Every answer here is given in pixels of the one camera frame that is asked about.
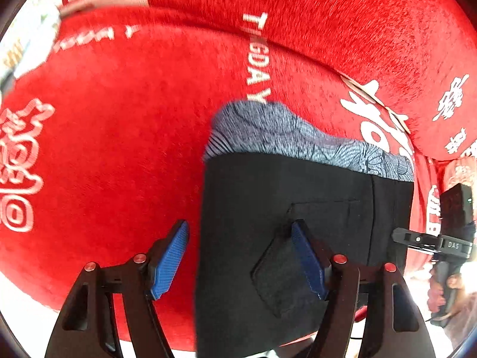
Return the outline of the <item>person's right hand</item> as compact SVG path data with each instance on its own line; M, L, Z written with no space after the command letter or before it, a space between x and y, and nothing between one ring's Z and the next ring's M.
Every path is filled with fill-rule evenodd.
M434 326L444 328L458 316L467 321L476 311L476 290L466 286L461 269L462 264L449 261L435 262L431 269L428 308Z

